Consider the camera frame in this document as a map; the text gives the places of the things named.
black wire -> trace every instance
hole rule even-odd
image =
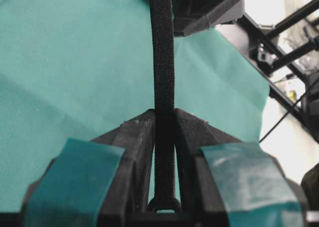
[[[296,79],[296,78],[298,78],[298,77],[292,77],[292,78],[284,77],[283,79],[274,82],[274,84],[281,83],[281,82],[284,82],[284,81],[288,81],[288,80],[291,80],[291,79]]]
[[[285,117],[288,116],[288,114],[291,113],[291,111],[297,106],[297,104],[311,91],[311,89],[317,84],[319,83],[319,78],[316,79],[316,81],[310,85],[310,87],[308,88],[308,90],[306,90],[306,92],[295,102],[295,104],[286,112],[286,114],[273,126],[272,129],[269,130],[269,132],[259,141],[260,143],[265,140],[265,138],[267,136],[269,136],[269,134],[285,119]]]

black metal frame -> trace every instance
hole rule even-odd
[[[258,24],[247,14],[238,20],[239,26],[249,37],[250,52],[248,55],[245,55],[246,58],[268,81],[270,85],[270,96],[275,98],[287,110],[293,107],[293,102],[276,87],[276,85],[269,79],[269,76],[282,67],[287,66],[301,81],[307,83],[308,74],[294,61],[313,50],[318,51],[319,36],[314,38],[309,37],[310,40],[308,43],[302,45],[289,54],[286,54],[272,40],[292,25],[306,19],[309,14],[317,9],[319,9],[319,0],[313,0],[277,24],[275,28],[268,33],[261,30]],[[275,54],[277,59],[267,59],[267,55],[270,54]],[[301,108],[295,107],[292,110],[292,115],[309,131],[315,141],[319,143],[318,132],[314,131],[317,127],[314,127],[313,124],[307,121],[306,113],[304,113]]]

black velcro strap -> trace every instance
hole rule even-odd
[[[174,41],[171,0],[151,0],[156,111],[155,197],[149,209],[179,211],[174,166]]]

triangular black piece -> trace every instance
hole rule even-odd
[[[235,23],[244,14],[244,0],[175,1],[175,36],[188,36],[218,24]]]

green masking tape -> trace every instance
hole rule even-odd
[[[32,195],[25,227],[96,227],[123,148],[69,139]]]
[[[201,148],[231,227],[302,227],[301,206],[257,143]]]

